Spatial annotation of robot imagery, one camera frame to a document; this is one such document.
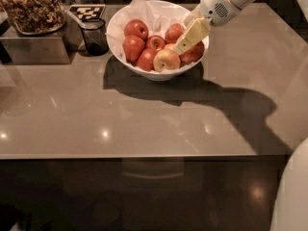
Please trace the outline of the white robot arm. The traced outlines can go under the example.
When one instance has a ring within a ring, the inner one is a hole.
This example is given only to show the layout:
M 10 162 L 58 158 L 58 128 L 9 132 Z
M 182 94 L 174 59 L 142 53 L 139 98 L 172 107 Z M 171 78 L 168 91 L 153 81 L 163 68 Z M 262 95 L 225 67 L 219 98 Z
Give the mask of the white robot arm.
M 200 0 L 184 20 L 186 29 L 175 43 L 175 52 L 187 52 L 210 34 L 212 26 L 226 24 L 254 1 Z M 297 3 L 308 19 L 308 0 Z M 295 150 L 283 171 L 269 231 L 308 231 L 308 139 Z

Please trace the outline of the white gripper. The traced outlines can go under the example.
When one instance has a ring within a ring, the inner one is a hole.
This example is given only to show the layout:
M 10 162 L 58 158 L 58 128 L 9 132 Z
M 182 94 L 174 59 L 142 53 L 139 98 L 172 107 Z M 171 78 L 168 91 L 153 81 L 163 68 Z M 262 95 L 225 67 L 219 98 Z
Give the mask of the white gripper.
M 197 5 L 184 19 L 187 28 L 174 44 L 173 50 L 181 55 L 196 46 L 210 35 L 211 24 L 220 26 L 236 17 L 242 10 L 243 2 L 244 0 L 200 0 L 200 6 Z

